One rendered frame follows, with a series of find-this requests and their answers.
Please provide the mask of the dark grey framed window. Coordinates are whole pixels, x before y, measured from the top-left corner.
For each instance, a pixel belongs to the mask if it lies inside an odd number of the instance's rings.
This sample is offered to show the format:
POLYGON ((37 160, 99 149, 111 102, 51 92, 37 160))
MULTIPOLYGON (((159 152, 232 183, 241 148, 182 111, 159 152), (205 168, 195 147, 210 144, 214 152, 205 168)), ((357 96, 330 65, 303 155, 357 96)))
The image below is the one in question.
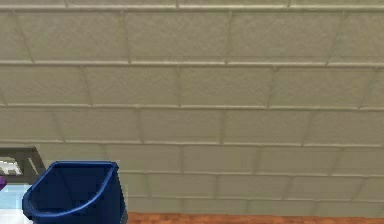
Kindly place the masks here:
POLYGON ((9 183, 32 185, 45 170, 36 147, 0 147, 0 176, 9 183))

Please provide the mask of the blue plastic bin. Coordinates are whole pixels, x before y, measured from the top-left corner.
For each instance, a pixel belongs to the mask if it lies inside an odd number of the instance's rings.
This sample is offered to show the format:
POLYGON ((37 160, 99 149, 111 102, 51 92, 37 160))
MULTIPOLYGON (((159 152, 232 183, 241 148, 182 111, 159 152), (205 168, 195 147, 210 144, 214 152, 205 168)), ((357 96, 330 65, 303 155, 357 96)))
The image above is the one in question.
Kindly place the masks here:
POLYGON ((118 165, 56 161, 26 191, 22 211, 33 224, 124 224, 118 165))

